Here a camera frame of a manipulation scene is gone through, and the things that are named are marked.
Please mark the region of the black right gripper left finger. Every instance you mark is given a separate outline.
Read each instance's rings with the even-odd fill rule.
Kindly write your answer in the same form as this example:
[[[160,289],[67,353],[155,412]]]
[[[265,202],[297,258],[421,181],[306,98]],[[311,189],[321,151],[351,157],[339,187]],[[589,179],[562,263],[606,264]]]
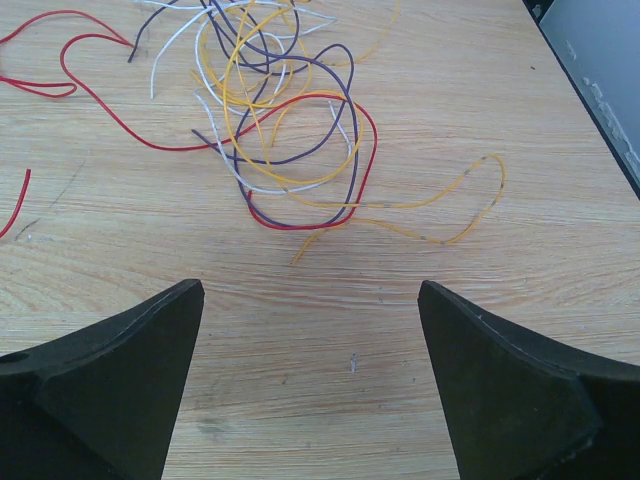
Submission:
[[[204,307],[186,279],[1,358],[4,479],[159,479]]]

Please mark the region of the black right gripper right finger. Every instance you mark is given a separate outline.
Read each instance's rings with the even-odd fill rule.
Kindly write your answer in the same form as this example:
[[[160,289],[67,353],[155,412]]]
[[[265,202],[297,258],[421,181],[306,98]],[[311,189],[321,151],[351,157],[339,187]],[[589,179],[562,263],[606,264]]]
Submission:
[[[425,281],[418,306],[463,479],[636,479],[639,368]]]

